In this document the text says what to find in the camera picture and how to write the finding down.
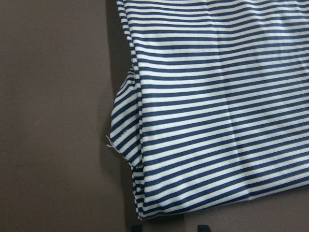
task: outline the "dark object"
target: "dark object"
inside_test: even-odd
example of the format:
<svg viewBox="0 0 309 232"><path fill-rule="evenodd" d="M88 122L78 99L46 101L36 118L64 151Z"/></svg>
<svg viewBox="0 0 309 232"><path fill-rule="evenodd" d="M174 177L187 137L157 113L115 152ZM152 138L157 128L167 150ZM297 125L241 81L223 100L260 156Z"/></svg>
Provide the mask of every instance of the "dark object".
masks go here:
<svg viewBox="0 0 309 232"><path fill-rule="evenodd" d="M131 227L131 232L142 232L143 226L142 225L133 225Z"/></svg>
<svg viewBox="0 0 309 232"><path fill-rule="evenodd" d="M208 225L198 225L197 232L211 232L211 229Z"/></svg>

